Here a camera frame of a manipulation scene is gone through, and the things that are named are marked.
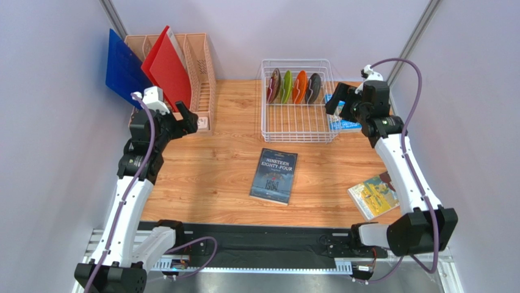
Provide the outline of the red floral plate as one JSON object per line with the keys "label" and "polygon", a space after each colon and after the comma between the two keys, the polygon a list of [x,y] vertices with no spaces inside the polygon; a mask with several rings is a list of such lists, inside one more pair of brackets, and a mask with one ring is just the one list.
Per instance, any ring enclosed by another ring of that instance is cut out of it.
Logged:
{"label": "red floral plate", "polygon": [[280,92],[280,86],[281,86],[281,73],[278,68],[274,69],[273,73],[271,74],[271,77],[269,79],[269,84],[267,87],[267,102],[269,104],[273,103],[276,98],[278,97],[278,94]]}

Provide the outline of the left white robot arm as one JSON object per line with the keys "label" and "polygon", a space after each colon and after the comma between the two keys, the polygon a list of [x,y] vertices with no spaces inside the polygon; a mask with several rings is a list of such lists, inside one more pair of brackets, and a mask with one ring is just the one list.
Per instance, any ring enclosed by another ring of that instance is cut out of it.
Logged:
{"label": "left white robot arm", "polygon": [[74,272],[85,292],[143,292],[151,268],[181,242],[182,223],[160,220],[141,244],[134,245],[145,203],[164,163],[162,153],[171,140],[197,132],[198,115],[182,101],[175,103],[180,120],[150,102],[144,105],[131,116],[131,137],[118,162],[107,226],[91,259],[79,263]]}

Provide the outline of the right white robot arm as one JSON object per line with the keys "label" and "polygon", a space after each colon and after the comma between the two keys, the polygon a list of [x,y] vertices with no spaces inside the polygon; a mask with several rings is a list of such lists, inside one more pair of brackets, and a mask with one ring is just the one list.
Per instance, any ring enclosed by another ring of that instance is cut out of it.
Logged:
{"label": "right white robot arm", "polygon": [[401,217],[390,225],[360,223],[352,226],[357,249],[388,248],[396,256],[439,253],[446,249],[458,223],[453,208],[443,207],[428,186],[409,145],[404,121],[390,113],[390,89],[385,81],[366,81],[362,91],[338,83],[325,104],[335,114],[361,125],[362,133],[381,157],[400,202]]}

